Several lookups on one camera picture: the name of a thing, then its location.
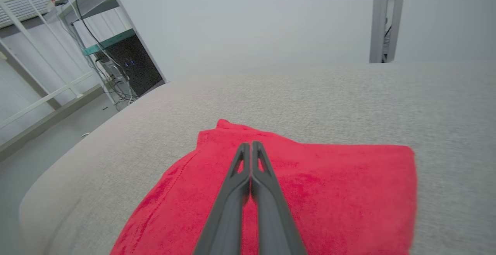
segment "gray fabric surface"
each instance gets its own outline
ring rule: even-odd
[[[388,63],[202,78],[155,89],[32,186],[20,223],[37,254],[107,254],[135,207],[220,118],[305,143],[416,153],[412,254],[496,253],[496,66]]]

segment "baseboard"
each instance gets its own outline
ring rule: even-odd
[[[27,128],[16,137],[10,139],[0,146],[0,163],[19,149],[22,149],[28,142],[36,139],[39,135],[43,134],[43,132],[81,109],[84,105],[90,103],[101,94],[103,94],[101,86],[94,86],[92,89],[83,93],[82,97],[71,100],[60,109],[53,111],[51,114],[30,126],[30,128]]]

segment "gray floor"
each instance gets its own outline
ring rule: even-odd
[[[122,110],[127,103],[119,103]],[[55,161],[110,119],[117,110],[103,94],[34,139],[0,164],[0,253],[23,254],[18,225],[19,204]]]

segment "red towel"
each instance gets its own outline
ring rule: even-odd
[[[223,119],[165,172],[111,254],[191,254],[237,148],[253,140],[267,151],[310,255],[408,254],[417,207],[411,149],[300,144]],[[258,253],[253,200],[243,209],[241,251]]]

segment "red fabric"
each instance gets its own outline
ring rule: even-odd
[[[234,153],[253,140],[264,144],[310,255],[408,254],[417,206],[411,149],[300,144],[223,119],[165,172],[111,254],[191,254]],[[253,200],[243,209],[241,250],[258,253]]]

